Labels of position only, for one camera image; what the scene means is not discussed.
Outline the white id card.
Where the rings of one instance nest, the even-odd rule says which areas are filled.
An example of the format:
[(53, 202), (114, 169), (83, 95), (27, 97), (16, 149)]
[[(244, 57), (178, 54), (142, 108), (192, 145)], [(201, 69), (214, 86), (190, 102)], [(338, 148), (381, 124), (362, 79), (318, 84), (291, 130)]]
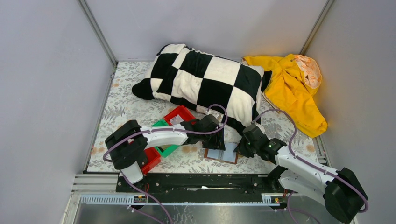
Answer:
[(183, 122), (184, 119), (178, 114), (172, 118), (170, 118), (169, 122), (171, 123), (171, 125), (177, 125), (180, 124), (181, 122)]

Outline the floral table mat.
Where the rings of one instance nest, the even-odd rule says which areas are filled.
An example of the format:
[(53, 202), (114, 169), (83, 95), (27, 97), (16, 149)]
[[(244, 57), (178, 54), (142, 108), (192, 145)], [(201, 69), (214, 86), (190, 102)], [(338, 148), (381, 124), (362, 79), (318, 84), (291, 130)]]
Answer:
[[(132, 86), (143, 79), (150, 67), (149, 62), (121, 62), (113, 77), (104, 112), (101, 118), (87, 172), (114, 173), (112, 163), (103, 160), (107, 150), (105, 139), (125, 124), (135, 119), (142, 126), (151, 126), (175, 109), (176, 105), (164, 100), (146, 101), (136, 97)], [(292, 149), (303, 156), (317, 161), (318, 156), (312, 138), (301, 131), (295, 131), (289, 119), (282, 113), (271, 110), (266, 101), (260, 102), (261, 125), (269, 138), (288, 142), (293, 139)], [(169, 156), (161, 158), (152, 172), (154, 173), (218, 173), (218, 174), (267, 174), (274, 165), (259, 156), (247, 158), (239, 156), (236, 164), (220, 162), (204, 157), (205, 149), (201, 143), (177, 148)]]

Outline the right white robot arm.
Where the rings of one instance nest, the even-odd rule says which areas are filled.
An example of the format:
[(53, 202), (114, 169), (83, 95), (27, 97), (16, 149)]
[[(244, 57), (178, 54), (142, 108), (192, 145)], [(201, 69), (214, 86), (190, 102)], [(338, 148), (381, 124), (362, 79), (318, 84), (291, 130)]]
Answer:
[(269, 139), (259, 125), (251, 124), (243, 130), (236, 151), (275, 164), (268, 175), (273, 188), (282, 187), (315, 200), (342, 223), (350, 223), (366, 208), (368, 196), (353, 171), (337, 170), (292, 153), (282, 140)]

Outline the black white checkered pillow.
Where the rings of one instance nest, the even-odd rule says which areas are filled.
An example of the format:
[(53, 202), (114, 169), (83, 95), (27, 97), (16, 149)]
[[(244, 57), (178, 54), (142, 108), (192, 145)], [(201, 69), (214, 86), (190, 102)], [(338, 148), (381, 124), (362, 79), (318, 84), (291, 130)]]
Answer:
[(157, 53), (132, 93), (161, 99), (199, 113), (228, 116), (227, 125), (242, 133), (259, 121), (264, 68), (201, 52), (185, 44), (168, 44)]

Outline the green plastic bin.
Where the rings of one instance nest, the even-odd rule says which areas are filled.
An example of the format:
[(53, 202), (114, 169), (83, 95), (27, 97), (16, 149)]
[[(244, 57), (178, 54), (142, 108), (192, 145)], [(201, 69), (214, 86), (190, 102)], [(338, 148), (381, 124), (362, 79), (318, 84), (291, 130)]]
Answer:
[[(153, 126), (169, 126), (169, 124), (164, 120), (158, 120)], [(156, 151), (164, 158), (169, 156), (171, 153), (173, 153), (176, 149), (179, 148), (179, 145), (162, 145), (162, 146), (156, 146), (155, 149)]]

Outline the red bin with black wallet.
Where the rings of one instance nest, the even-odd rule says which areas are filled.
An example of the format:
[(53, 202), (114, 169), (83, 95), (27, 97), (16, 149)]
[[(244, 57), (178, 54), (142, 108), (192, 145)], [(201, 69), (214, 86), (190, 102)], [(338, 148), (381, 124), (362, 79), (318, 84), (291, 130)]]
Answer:
[(161, 162), (161, 155), (157, 152), (155, 147), (145, 149), (144, 153), (147, 157), (147, 161), (141, 166), (141, 171), (145, 175)]

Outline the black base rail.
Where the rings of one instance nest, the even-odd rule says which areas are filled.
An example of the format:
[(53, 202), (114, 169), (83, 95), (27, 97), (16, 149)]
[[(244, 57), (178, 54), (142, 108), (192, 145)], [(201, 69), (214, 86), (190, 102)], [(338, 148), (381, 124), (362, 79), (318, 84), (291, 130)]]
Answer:
[(258, 174), (161, 174), (149, 173), (130, 186), (119, 176), (117, 193), (149, 193), (162, 203), (261, 203), (262, 195), (286, 197), (275, 179)]

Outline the brown leather card holder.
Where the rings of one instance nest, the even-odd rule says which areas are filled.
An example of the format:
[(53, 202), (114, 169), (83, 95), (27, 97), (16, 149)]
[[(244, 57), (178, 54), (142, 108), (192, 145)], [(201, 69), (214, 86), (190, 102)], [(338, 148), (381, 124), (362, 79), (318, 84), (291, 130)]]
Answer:
[(237, 164), (238, 154), (234, 151), (237, 147), (237, 144), (226, 142), (225, 147), (225, 150), (207, 148), (205, 150), (204, 157), (224, 163)]

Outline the yellow cloth garment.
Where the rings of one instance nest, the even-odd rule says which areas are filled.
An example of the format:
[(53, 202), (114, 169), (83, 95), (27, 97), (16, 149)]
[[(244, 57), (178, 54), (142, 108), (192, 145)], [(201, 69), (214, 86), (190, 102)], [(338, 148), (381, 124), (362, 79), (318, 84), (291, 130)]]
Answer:
[(275, 108), (287, 112), (297, 128), (311, 138), (322, 135), (328, 124), (314, 102), (322, 74), (307, 56), (245, 56), (243, 63), (264, 68), (262, 95)]

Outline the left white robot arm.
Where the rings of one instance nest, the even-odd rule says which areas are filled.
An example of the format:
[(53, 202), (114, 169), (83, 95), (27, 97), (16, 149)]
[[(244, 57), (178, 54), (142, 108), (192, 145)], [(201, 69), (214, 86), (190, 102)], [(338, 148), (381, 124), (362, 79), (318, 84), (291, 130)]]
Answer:
[(194, 145), (221, 135), (225, 125), (209, 114), (202, 119), (182, 121), (173, 126), (141, 126), (130, 120), (107, 137), (103, 160), (111, 162), (129, 183), (144, 178), (145, 150), (163, 145)]

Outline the red bin with card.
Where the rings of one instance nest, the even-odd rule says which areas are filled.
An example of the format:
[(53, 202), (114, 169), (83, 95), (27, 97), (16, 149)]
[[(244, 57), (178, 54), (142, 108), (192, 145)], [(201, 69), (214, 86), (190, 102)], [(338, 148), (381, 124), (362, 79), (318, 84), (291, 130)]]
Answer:
[(195, 116), (186, 107), (180, 105), (165, 115), (163, 119), (173, 126), (184, 121), (191, 121), (195, 119)]

